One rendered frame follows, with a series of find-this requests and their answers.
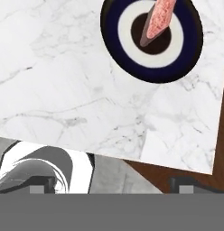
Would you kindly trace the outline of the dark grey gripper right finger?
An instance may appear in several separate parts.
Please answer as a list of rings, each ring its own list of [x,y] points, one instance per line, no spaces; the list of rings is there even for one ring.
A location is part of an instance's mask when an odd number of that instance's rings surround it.
[[[172,177],[170,182],[170,192],[178,194],[210,194],[219,193],[224,194],[223,190],[205,186],[199,183],[194,178],[190,177]]]

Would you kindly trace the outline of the raw pink steak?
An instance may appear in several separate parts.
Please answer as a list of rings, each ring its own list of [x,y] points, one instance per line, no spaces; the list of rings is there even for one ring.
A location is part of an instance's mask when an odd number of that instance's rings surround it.
[[[147,46],[169,26],[177,0],[156,0],[149,11],[141,35],[140,45]]]

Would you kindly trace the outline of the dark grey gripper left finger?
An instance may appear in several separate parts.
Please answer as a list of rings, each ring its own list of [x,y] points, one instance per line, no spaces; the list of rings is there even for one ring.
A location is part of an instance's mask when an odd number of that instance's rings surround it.
[[[0,194],[16,191],[28,192],[29,194],[54,194],[56,180],[53,176],[32,176],[23,183],[0,189]]]

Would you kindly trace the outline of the white and grey rounded object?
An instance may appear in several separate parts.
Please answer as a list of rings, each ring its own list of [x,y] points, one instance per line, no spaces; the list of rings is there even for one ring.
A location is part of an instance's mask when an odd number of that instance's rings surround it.
[[[94,170],[91,153],[18,141],[2,154],[0,189],[19,185],[32,176],[53,176],[54,194],[88,194]]]

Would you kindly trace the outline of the navy and white round plate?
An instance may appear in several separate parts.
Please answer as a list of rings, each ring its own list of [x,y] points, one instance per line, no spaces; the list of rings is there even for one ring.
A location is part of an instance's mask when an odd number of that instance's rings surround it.
[[[176,0],[170,25],[146,37],[155,0],[105,0],[100,29],[107,50],[124,71],[149,83],[170,83],[186,76],[203,45],[201,19],[192,0]]]

